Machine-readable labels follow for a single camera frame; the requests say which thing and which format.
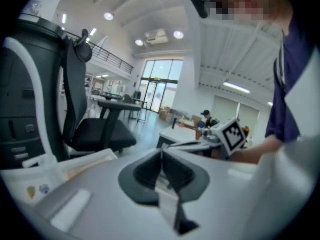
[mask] railing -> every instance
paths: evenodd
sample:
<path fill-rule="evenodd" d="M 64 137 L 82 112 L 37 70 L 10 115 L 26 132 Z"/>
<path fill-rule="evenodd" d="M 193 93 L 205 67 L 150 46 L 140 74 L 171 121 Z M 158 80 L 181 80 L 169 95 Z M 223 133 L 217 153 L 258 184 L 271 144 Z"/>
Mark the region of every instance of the railing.
<path fill-rule="evenodd" d="M 80 38 L 79 36 L 72 34 L 70 32 L 67 32 L 67 34 L 68 34 L 68 37 L 70 39 L 72 39 L 73 41 L 77 41 Z M 93 56 L 131 74 L 132 69 L 134 68 L 133 66 L 131 66 L 130 64 L 126 63 L 125 61 L 123 61 L 119 57 L 113 55 L 111 52 L 106 51 L 102 47 L 97 46 L 96 44 L 94 44 L 92 42 L 88 42 L 88 44 L 92 48 L 92 55 Z"/>

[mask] gray floor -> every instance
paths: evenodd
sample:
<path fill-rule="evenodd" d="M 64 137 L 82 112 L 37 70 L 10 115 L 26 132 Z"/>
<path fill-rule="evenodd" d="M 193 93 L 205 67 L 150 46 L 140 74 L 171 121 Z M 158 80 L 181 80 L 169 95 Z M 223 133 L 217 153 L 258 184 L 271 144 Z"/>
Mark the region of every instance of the gray floor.
<path fill-rule="evenodd" d="M 146 110 L 142 110 L 142 118 L 145 118 Z M 119 120 L 123 121 L 124 124 L 130 129 L 136 138 L 137 144 L 130 148 L 125 148 L 123 153 L 116 153 L 120 158 L 123 156 L 131 156 L 137 153 L 145 152 L 149 149 L 157 147 L 159 140 L 159 133 L 168 128 L 171 124 L 159 119 L 159 114 L 148 111 L 146 115 L 146 122 L 138 122 L 137 120 L 129 119 L 129 111 L 125 113 L 125 118 L 123 112 L 119 116 Z"/>

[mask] person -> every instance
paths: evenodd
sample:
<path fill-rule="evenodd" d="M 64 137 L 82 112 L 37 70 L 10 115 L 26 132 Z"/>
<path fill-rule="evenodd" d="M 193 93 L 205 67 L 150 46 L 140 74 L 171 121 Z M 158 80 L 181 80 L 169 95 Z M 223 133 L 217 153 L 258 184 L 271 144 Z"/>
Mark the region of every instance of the person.
<path fill-rule="evenodd" d="M 212 126 L 218 124 L 218 122 L 210 116 L 209 110 L 205 110 L 203 113 L 201 113 L 201 115 L 204 116 L 204 118 L 206 119 L 205 128 L 211 128 Z"/>
<path fill-rule="evenodd" d="M 292 6 L 289 0 L 210 1 L 210 4 L 217 7 L 217 12 L 227 12 L 238 18 L 263 20 L 282 29 L 282 48 L 273 66 L 275 90 L 266 139 L 262 144 L 237 151 L 230 157 L 234 162 L 257 164 L 264 154 L 276 153 L 284 143 L 293 142 L 300 135 L 294 117 L 286 106 L 285 96 L 304 72 L 316 44 L 304 28 L 305 24 L 301 20 L 304 16 L 298 13 L 300 10 Z M 278 77 L 277 62 L 282 65 L 281 77 Z"/>

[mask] entrance door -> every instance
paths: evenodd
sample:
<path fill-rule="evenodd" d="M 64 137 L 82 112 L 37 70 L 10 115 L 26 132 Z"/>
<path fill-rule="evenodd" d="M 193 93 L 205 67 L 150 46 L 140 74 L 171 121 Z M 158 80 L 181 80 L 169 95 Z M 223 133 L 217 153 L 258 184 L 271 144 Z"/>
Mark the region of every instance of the entrance door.
<path fill-rule="evenodd" d="M 145 101 L 148 102 L 147 109 L 159 112 L 166 84 L 162 82 L 150 82 L 145 94 Z"/>

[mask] fluorescent light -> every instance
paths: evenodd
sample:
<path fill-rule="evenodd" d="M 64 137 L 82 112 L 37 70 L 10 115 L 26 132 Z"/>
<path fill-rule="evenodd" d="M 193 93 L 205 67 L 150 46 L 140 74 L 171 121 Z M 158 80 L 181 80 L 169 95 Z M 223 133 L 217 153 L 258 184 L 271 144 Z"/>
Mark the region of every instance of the fluorescent light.
<path fill-rule="evenodd" d="M 62 23 L 66 24 L 66 22 L 67 22 L 67 15 L 64 14 L 63 17 L 62 17 Z"/>
<path fill-rule="evenodd" d="M 230 87 L 230 88 L 233 88 L 233 89 L 236 89 L 236 90 L 238 90 L 238 91 L 244 92 L 244 93 L 246 93 L 246 94 L 251 93 L 251 91 L 249 91 L 249 90 L 247 90 L 247 89 L 244 89 L 244 88 L 242 88 L 242 87 L 236 86 L 236 85 L 234 85 L 234 84 L 232 84 L 232 83 L 229 83 L 229 82 L 225 82 L 225 83 L 223 83 L 223 85 L 224 85 L 224 86 L 227 86 L 227 87 Z"/>
<path fill-rule="evenodd" d="M 176 39 L 182 39 L 182 38 L 185 37 L 184 33 L 182 33 L 181 31 L 176 31 L 176 32 L 174 32 L 173 35 L 174 35 L 174 37 L 175 37 Z"/>
<path fill-rule="evenodd" d="M 143 45 L 144 45 L 144 42 L 142 42 L 141 40 L 137 40 L 137 41 L 135 41 L 135 44 L 136 44 L 137 46 L 143 46 Z"/>
<path fill-rule="evenodd" d="M 90 33 L 90 36 L 93 36 L 93 35 L 96 33 L 96 31 L 97 31 L 96 28 L 92 29 L 92 31 L 91 31 L 91 33 Z"/>
<path fill-rule="evenodd" d="M 114 19 L 114 16 L 111 13 L 107 12 L 107 13 L 104 14 L 104 18 L 107 21 L 112 21 Z"/>

